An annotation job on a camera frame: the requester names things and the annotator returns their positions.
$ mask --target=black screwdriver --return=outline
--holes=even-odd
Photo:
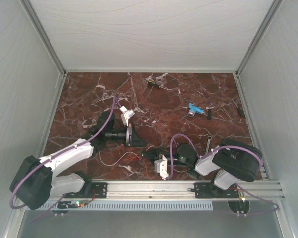
[[[147,82],[147,85],[152,86],[152,87],[155,87],[155,88],[163,88],[163,89],[168,90],[166,87],[164,87],[164,86],[162,86],[162,85],[160,85],[160,84],[154,83],[154,82],[152,82],[152,81],[148,81],[148,82]]]
[[[236,108],[237,108],[237,111],[239,113],[239,115],[242,117],[242,118],[245,118],[245,114],[243,112],[243,110],[237,106],[237,104],[235,103],[235,101],[233,100],[234,104],[236,105]]]

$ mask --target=blue tool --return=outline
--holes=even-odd
[[[189,103],[189,112],[188,112],[188,115],[190,117],[193,117],[195,115],[195,113],[205,114],[205,112],[204,112],[203,109],[197,108],[197,107],[193,106],[192,103]]]

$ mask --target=screwdriver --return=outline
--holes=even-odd
[[[233,100],[234,104],[236,105],[236,108],[237,108],[237,111],[239,113],[239,115],[242,117],[242,118],[245,118],[245,114],[243,112],[243,110],[237,106],[237,104],[235,103],[235,101]]]
[[[208,109],[208,112],[207,112],[207,119],[208,120],[212,120],[212,108],[214,108],[214,107],[210,106],[210,100],[209,100],[209,108],[207,108]]]
[[[147,85],[152,86],[152,87],[155,87],[155,88],[163,88],[163,89],[168,90],[166,87],[163,87],[163,86],[161,86],[160,84],[154,83],[154,82],[152,82],[152,81],[148,81],[148,82],[147,82]]]

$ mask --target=slotted cable channel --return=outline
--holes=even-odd
[[[46,210],[56,201],[48,201],[37,210]],[[213,211],[212,201],[92,201],[80,208],[58,209],[54,211]]]

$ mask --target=marble tabletop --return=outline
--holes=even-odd
[[[153,88],[147,81],[154,81],[163,88]],[[69,73],[51,127],[45,155],[73,142],[96,124],[101,112],[109,111],[113,96],[121,105],[133,109],[130,119],[138,135],[148,145],[168,146],[172,135],[183,133],[204,154],[207,137],[212,136],[211,148],[222,138],[252,144],[246,120],[237,112],[232,99],[241,107],[233,74],[205,73]],[[188,103],[206,109],[211,100],[213,119],[196,114],[188,116]],[[118,107],[114,110],[120,118]],[[176,143],[186,142],[178,137]],[[113,164],[119,155],[133,151],[140,156],[143,148],[130,148],[108,143],[101,152],[106,164]],[[175,167],[172,180],[192,180],[183,167]],[[99,154],[78,162],[62,175],[83,171],[93,179],[158,180],[147,159],[127,154],[115,166],[104,165]],[[200,180],[211,180],[213,174]]]

